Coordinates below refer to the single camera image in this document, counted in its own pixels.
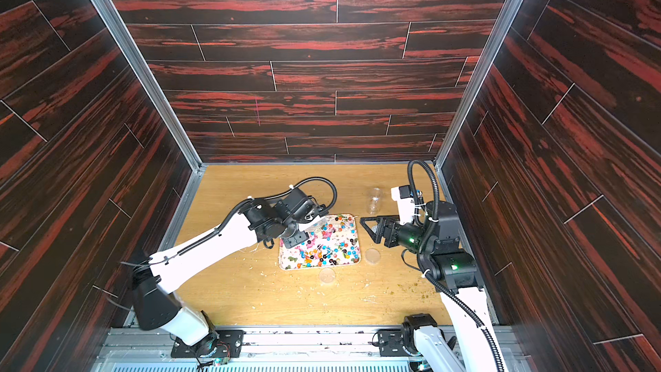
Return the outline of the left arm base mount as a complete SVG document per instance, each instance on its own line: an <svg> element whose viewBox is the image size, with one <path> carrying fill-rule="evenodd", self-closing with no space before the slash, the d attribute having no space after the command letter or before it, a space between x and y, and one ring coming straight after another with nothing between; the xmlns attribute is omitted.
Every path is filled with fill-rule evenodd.
<svg viewBox="0 0 661 372"><path fill-rule="evenodd" d="M170 356L175 359L227 359L238 358L244 343L244 331L217 329L198 344L189 346L176 338Z"/></svg>

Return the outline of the jar with white lid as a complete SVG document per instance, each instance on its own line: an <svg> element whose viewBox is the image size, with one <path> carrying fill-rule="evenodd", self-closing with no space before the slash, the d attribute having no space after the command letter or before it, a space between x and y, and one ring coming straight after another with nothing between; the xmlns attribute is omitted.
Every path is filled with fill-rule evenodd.
<svg viewBox="0 0 661 372"><path fill-rule="evenodd" d="M314 232L327 222L327 216L317 216L309 223L299 224L299 230L304 233Z"/></svg>

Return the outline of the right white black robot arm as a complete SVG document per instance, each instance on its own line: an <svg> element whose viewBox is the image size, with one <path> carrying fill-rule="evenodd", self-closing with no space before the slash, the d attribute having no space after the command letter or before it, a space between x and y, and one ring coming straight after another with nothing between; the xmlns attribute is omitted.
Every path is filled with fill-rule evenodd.
<svg viewBox="0 0 661 372"><path fill-rule="evenodd" d="M396 216L363 217L360 223L376 244L402 247L416 257L421 278L439 294L452 320L454 337L445 339L428 313L409 315L402 324L402 349L423 358L433 371L506 371L487 308L485 284L474 257L460 247L456 207L441 201L416 206L424 224Z"/></svg>

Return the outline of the clear plastic candy jar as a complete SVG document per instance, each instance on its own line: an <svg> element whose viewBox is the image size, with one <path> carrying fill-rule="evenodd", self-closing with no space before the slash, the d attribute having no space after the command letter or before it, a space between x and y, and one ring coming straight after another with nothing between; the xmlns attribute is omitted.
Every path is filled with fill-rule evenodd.
<svg viewBox="0 0 661 372"><path fill-rule="evenodd" d="M368 191L367 213L368 215L377 215L382 205L383 190L375 187Z"/></svg>

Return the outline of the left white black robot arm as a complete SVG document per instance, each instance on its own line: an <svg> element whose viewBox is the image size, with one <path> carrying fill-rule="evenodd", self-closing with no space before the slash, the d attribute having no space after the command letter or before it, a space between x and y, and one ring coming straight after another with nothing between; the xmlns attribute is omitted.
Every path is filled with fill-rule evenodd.
<svg viewBox="0 0 661 372"><path fill-rule="evenodd" d="M138 326L162 329L206 355L218 340L215 325L202 311L177 296L177 290L199 272L236 251L276 239L292 239L297 246L303 232L328 215L299 188L279 198L248 198L222 222L179 246L156 252L145 266L134 269L132 293Z"/></svg>

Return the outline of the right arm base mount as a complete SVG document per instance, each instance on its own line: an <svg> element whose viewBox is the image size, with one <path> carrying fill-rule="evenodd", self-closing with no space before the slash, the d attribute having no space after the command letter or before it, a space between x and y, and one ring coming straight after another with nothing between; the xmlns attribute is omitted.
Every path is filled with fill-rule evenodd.
<svg viewBox="0 0 661 372"><path fill-rule="evenodd" d="M413 332L410 332L410 336L406 338L403 328L379 329L370 342L379 350L381 357L407 355L410 358L424 358L421 352L413 350L413 343Z"/></svg>

